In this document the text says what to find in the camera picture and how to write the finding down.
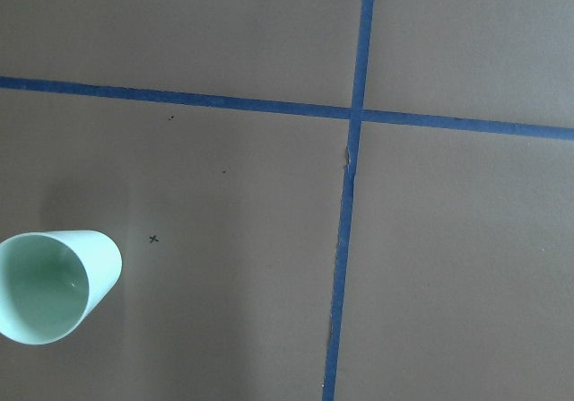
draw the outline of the plastic cup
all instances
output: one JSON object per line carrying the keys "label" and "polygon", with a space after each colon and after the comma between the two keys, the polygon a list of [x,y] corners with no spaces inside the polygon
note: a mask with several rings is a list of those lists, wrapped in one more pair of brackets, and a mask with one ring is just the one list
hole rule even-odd
{"label": "plastic cup", "polygon": [[122,260],[96,231],[31,232],[0,243],[0,333],[24,344],[70,334],[116,283]]}

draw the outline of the gray surface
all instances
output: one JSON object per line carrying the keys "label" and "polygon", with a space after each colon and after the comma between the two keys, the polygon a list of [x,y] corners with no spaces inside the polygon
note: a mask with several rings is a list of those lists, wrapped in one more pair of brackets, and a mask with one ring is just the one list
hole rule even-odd
{"label": "gray surface", "polygon": [[366,106],[574,126],[574,0],[376,0]]}
{"label": "gray surface", "polygon": [[94,229],[124,257],[69,337],[0,337],[0,398],[320,399],[345,121],[14,91],[0,106],[2,238]]}
{"label": "gray surface", "polygon": [[574,398],[574,143],[363,125],[336,399]]}
{"label": "gray surface", "polygon": [[0,74],[349,105],[361,0],[0,0]]}

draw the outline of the white cup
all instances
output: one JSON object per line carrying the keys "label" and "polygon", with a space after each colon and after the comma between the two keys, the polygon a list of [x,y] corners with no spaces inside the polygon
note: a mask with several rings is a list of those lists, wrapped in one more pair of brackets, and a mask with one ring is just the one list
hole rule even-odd
{"label": "white cup", "polygon": [[31,232],[0,243],[0,333],[24,344],[70,334],[119,278],[114,241],[96,231]]}

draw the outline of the blue line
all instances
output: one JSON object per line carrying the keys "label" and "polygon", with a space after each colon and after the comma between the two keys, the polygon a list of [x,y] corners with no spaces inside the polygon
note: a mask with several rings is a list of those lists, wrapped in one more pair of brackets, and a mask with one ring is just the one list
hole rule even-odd
{"label": "blue line", "polygon": [[193,105],[210,108],[243,109],[248,111],[296,114],[300,116],[322,118],[349,119],[351,116],[351,112],[348,108],[330,107],[326,105],[232,98],[229,96],[213,96],[197,93],[163,92],[160,90],[128,89],[125,87],[33,80],[26,78],[12,78],[8,76],[0,76],[0,88],[97,96],[113,99],[145,100],[149,102],[176,103],[180,105]]}
{"label": "blue line", "polygon": [[343,196],[341,198],[341,215],[339,219],[339,240],[335,258],[333,278],[333,298],[331,300],[331,336],[326,350],[325,378],[323,381],[323,401],[334,401],[341,325],[343,323],[344,287],[349,258],[349,241],[351,238],[352,203],[354,199],[354,181],[359,158],[361,140],[361,111],[365,96],[367,66],[369,62],[370,28],[375,0],[361,0],[361,21],[357,56],[355,58],[355,75],[352,84],[351,121],[347,137],[348,164],[344,172]]}
{"label": "blue line", "polygon": [[403,112],[376,111],[365,109],[361,113],[363,121],[388,123],[393,125],[440,127],[445,129],[469,130],[491,134],[535,136],[561,140],[574,140],[574,129],[567,127],[527,125],[504,121],[477,120],[474,118],[453,118],[407,114]]}
{"label": "blue line", "polygon": [[359,25],[359,42],[355,58],[355,76],[352,85],[352,108],[362,109],[367,82],[367,65],[369,62],[370,28],[373,20],[375,0],[362,0],[361,23]]}

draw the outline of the vertical blue line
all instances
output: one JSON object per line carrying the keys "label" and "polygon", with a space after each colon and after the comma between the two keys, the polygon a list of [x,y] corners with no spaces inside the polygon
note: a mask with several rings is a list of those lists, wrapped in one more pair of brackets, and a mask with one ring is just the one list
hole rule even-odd
{"label": "vertical blue line", "polygon": [[361,117],[365,98],[365,83],[367,81],[370,28],[374,1],[375,0],[361,1],[359,40],[355,59],[355,75],[352,84],[351,119],[349,121],[349,134],[347,136],[348,164],[344,170],[343,196],[341,198],[339,240],[335,259],[333,298],[331,300],[331,336],[326,351],[323,401],[334,401],[335,399],[339,343],[341,339],[341,324],[343,322],[344,287],[347,276],[347,260],[349,257],[349,239],[351,237],[354,181],[359,156],[359,142],[361,140]]}

